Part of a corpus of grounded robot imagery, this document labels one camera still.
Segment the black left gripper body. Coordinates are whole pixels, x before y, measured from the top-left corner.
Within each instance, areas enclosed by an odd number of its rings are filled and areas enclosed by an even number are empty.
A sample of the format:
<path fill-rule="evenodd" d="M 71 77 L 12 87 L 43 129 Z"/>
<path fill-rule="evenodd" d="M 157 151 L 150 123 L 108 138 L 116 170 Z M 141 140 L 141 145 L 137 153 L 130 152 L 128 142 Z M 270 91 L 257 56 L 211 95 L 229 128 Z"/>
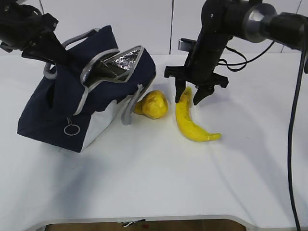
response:
<path fill-rule="evenodd" d="M 0 48 L 6 52 L 36 49 L 36 37 L 55 31 L 58 20 L 51 14 L 24 16 L 0 14 Z"/>

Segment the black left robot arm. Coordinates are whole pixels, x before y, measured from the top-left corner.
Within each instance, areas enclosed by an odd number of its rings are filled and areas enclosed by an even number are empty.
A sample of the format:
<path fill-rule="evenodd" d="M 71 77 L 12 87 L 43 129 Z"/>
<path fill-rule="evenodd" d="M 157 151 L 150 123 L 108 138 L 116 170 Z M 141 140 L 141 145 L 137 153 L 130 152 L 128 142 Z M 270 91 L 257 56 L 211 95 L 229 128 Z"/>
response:
<path fill-rule="evenodd" d="M 81 78 L 94 73 L 95 65 L 83 65 L 59 42 L 54 31 L 58 20 L 51 14 L 20 4 L 16 0 L 0 2 L 0 48 L 7 53 L 20 50 L 22 57 L 61 65 Z"/>

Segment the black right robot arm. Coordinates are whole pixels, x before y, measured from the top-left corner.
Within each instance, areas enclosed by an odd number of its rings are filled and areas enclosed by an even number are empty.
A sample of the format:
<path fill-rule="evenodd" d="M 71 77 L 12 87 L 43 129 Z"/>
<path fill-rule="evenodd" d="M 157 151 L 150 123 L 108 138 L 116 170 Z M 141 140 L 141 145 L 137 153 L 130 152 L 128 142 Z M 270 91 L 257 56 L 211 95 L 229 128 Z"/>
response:
<path fill-rule="evenodd" d="M 214 72 L 228 42 L 237 37 L 252 43 L 272 40 L 304 55 L 308 70 L 308 18 L 295 13 L 278 14 L 261 0 L 207 0 L 201 12 L 202 28 L 197 40 L 181 38 L 178 49 L 188 52 L 183 66 L 167 66 L 164 76 L 175 78 L 179 102 L 186 84 L 197 87 L 193 104 L 214 93 L 215 86 L 226 88 L 227 77 Z"/>

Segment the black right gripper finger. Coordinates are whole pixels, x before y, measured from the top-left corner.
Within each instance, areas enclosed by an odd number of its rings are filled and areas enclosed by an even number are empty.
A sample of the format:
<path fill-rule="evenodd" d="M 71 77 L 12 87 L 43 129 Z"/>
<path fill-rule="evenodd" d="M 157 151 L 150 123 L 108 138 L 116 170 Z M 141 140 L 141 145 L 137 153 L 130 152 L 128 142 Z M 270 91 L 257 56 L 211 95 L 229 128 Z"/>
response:
<path fill-rule="evenodd" d="M 175 102 L 178 103 L 180 101 L 181 95 L 186 89 L 186 81 L 182 79 L 175 79 L 175 87 L 176 87 Z"/>
<path fill-rule="evenodd" d="M 193 104 L 197 105 L 200 101 L 202 101 L 207 96 L 210 96 L 214 93 L 214 85 L 205 85 L 200 86 L 193 98 Z"/>

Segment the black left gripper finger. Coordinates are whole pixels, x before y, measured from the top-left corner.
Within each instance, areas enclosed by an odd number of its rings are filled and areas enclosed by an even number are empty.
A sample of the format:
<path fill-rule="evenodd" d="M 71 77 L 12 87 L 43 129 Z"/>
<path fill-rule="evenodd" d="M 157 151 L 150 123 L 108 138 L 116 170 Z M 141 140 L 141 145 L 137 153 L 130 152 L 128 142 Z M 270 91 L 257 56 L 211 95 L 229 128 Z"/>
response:
<path fill-rule="evenodd" d="M 53 32 L 46 32 L 36 37 L 36 50 L 51 49 L 56 52 L 60 63 L 46 63 L 43 74 L 47 79 L 57 78 L 57 69 L 51 70 L 51 65 L 55 67 L 65 67 L 73 74 L 80 75 L 86 65 L 94 57 L 90 49 L 91 38 L 95 32 L 86 32 L 60 43 Z"/>
<path fill-rule="evenodd" d="M 27 59 L 39 60 L 51 64 L 60 63 L 60 60 L 57 57 L 56 52 L 51 49 L 46 49 L 46 50 L 25 49 L 22 51 L 22 57 Z"/>

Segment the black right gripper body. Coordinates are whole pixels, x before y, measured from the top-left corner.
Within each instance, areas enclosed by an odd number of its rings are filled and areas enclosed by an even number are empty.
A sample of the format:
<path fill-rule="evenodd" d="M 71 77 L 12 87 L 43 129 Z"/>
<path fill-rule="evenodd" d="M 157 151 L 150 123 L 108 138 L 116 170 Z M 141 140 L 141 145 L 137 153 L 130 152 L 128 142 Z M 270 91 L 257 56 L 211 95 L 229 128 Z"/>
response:
<path fill-rule="evenodd" d="M 196 86 L 218 85 L 226 88 L 228 78 L 214 72 L 228 43 L 227 34 L 200 33 L 183 66 L 166 66 L 164 77 L 174 77 Z"/>

